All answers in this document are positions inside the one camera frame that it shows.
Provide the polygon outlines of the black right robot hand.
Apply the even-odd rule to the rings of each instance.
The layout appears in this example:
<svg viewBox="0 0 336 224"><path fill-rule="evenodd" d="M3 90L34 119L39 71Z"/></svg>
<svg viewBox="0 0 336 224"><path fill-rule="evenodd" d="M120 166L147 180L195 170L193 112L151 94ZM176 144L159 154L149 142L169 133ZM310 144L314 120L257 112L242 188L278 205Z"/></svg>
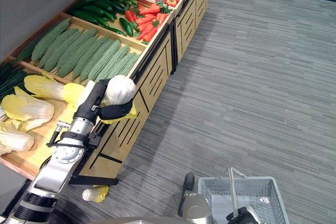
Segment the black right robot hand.
<svg viewBox="0 0 336 224"><path fill-rule="evenodd" d="M252 206L241 207L238 209L238 216L234 217L233 213L230 213L226 216L226 220L228 224L231 223L262 223L260 217L257 212L254 210Z"/></svg>

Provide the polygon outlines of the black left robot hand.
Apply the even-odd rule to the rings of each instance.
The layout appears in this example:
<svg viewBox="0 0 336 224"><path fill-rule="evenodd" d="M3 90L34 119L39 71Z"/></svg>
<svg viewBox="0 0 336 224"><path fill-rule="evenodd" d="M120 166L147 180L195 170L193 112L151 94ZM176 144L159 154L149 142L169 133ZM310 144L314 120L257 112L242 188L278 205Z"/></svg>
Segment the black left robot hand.
<svg viewBox="0 0 336 224"><path fill-rule="evenodd" d="M79 96L72 124L95 126L97 120L112 124L136 118L137 110L133 103L135 92L133 80L124 75L98 82L89 81Z"/></svg>

